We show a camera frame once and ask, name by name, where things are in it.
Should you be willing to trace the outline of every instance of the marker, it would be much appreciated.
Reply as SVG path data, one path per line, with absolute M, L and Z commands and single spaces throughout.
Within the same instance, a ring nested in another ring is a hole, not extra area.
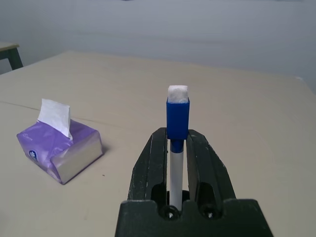
M 190 100 L 186 85 L 171 85 L 167 99 L 167 137 L 170 146 L 169 204 L 182 209 L 183 145 L 188 137 Z

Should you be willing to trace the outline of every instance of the table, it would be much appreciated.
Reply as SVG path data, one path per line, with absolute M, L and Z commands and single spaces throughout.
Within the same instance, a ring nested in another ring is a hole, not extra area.
M 8 59 L 12 70 L 23 67 L 18 48 L 16 43 L 0 42 L 0 60 Z
M 189 86 L 190 128 L 206 136 L 237 198 L 254 198 L 275 236 L 316 233 L 316 97 L 294 77 L 188 63 L 66 52 L 0 76 L 0 236 L 111 237 L 132 168 L 165 126 L 170 84 Z M 15 135 L 41 98 L 69 104 L 108 151 L 62 186 Z M 184 176 L 187 189 L 187 175 Z

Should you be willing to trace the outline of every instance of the blue marker cap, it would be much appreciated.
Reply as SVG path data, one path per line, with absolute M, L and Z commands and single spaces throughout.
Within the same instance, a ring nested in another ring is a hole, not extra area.
M 167 100 L 167 137 L 174 153 L 183 151 L 183 141 L 189 132 L 189 111 L 190 100 L 188 103 L 169 103 Z

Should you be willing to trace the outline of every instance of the purple tissue box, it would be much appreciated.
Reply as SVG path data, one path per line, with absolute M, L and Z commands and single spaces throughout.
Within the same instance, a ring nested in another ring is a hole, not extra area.
M 55 128 L 38 121 L 17 134 L 25 155 L 61 184 L 66 184 L 102 155 L 100 133 L 71 120 L 71 141 Z

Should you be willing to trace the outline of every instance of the white tissue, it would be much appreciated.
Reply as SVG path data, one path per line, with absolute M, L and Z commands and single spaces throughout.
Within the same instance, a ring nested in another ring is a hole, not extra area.
M 168 88 L 169 103 L 188 103 L 188 87 L 186 85 L 171 85 Z
M 66 137 L 73 139 L 70 134 L 70 106 L 52 100 L 41 100 L 38 121 L 46 123 L 60 131 Z

